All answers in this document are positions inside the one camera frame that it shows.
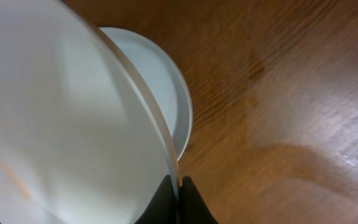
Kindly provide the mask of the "white plate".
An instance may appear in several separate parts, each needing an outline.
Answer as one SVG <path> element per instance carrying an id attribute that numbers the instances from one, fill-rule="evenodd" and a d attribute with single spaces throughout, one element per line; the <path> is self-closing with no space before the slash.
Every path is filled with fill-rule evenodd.
<path id="1" fill-rule="evenodd" d="M 0 223 L 135 223 L 173 164 L 141 78 L 60 1 L 0 1 Z"/>

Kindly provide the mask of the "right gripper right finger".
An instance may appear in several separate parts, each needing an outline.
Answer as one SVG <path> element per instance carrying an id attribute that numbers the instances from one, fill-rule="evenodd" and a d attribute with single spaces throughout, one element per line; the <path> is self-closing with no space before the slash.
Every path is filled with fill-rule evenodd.
<path id="1" fill-rule="evenodd" d="M 218 224 L 190 176 L 182 178 L 179 201 L 181 224 Z"/>

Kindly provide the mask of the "pale green plate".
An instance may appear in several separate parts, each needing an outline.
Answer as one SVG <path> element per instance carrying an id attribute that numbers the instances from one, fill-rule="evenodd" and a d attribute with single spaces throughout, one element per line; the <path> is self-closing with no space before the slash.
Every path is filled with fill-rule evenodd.
<path id="1" fill-rule="evenodd" d="M 102 27 L 132 62 L 154 96 L 171 134 L 177 159 L 191 135 L 193 108 L 186 81 L 171 57 L 157 44 L 133 31 Z"/>

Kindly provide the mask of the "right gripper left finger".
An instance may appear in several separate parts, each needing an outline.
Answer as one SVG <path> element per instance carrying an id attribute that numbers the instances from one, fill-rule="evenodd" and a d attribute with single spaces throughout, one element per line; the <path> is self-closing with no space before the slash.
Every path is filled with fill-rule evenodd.
<path id="1" fill-rule="evenodd" d="M 176 224 L 176 222 L 177 201 L 171 177 L 166 175 L 135 224 Z"/>

